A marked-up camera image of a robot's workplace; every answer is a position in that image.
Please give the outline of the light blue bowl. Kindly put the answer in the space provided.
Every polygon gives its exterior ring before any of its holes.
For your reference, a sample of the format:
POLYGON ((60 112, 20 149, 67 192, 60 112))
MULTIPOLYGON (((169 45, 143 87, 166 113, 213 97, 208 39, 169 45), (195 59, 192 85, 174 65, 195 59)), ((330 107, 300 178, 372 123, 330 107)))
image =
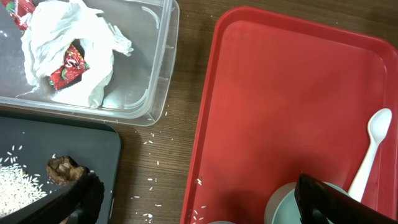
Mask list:
POLYGON ((208 224, 235 224, 235 223, 222 220, 222 221, 209 222, 208 224))

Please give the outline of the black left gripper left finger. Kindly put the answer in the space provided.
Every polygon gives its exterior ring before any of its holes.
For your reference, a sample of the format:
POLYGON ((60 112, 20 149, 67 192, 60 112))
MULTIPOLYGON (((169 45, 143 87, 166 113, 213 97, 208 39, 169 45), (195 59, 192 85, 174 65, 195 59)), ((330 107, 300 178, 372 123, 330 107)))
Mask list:
POLYGON ((54 193, 1 218, 1 224, 95 224, 104 199, 104 183, 85 174, 54 193))

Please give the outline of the green bowl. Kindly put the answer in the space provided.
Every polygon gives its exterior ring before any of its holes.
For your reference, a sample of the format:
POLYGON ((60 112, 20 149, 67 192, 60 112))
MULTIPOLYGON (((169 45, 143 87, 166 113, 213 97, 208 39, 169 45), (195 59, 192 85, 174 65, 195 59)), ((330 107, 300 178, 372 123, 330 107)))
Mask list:
POLYGON ((264 212, 265 224, 301 224, 295 200, 296 182, 285 184, 270 197, 264 212))

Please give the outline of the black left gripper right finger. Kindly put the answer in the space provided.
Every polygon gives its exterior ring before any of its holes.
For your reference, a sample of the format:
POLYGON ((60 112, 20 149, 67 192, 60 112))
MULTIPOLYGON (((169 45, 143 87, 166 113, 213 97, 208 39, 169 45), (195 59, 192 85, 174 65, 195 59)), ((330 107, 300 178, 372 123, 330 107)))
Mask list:
POLYGON ((294 195, 302 224, 397 224, 308 174, 300 174, 294 195))

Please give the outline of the white rice pile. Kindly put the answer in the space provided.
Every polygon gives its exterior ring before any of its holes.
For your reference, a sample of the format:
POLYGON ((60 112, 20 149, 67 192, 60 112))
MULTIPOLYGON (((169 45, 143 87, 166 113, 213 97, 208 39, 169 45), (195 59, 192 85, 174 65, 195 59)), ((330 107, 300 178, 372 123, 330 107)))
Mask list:
POLYGON ((16 155, 23 145, 12 146, 1 157, 1 218, 6 217, 52 193, 43 189, 40 174, 29 174, 25 164, 17 162, 16 155))

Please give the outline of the dark brown food lump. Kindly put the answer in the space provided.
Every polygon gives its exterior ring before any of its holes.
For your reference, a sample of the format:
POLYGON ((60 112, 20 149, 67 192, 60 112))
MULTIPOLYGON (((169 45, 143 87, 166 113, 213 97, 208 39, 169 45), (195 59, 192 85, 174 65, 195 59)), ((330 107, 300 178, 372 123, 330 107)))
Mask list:
POLYGON ((89 173, 85 166, 77 164, 70 156, 49 159, 46 163, 49 179, 56 185, 67 185, 89 173))

